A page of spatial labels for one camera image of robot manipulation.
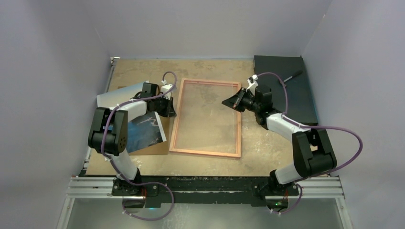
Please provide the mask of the seascape photo print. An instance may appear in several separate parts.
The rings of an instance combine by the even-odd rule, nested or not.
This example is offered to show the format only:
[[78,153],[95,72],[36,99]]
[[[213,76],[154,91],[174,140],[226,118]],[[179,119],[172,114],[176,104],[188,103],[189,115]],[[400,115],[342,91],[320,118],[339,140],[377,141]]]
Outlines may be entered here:
[[[114,108],[117,104],[128,101],[142,90],[143,83],[113,90],[96,97],[98,107]],[[156,112],[148,112],[135,117],[133,111],[128,113],[128,140],[126,151],[131,156],[167,155],[169,124],[168,118],[161,118]]]

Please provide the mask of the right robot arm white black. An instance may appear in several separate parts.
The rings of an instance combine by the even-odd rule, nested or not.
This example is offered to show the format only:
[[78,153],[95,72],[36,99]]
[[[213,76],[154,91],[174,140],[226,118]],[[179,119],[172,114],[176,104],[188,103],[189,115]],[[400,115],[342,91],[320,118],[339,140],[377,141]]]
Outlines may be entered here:
[[287,184],[337,166],[327,131],[293,123],[273,107],[270,87],[259,85],[254,91],[241,88],[235,95],[223,100],[222,104],[238,112],[253,112],[260,126],[292,144],[293,162],[269,174],[268,188],[272,193],[280,194]]

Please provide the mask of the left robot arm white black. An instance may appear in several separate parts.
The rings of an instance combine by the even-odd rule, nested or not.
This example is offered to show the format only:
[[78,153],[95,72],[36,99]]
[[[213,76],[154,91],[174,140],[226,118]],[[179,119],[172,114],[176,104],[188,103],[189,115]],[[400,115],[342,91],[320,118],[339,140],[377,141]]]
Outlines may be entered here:
[[107,158],[124,182],[130,195],[142,190],[143,182],[138,168],[132,164],[128,152],[128,122],[148,113],[162,117],[176,117],[171,92],[175,84],[165,80],[163,85],[145,82],[142,88],[128,101],[113,107],[98,107],[93,116],[88,135],[88,146]]

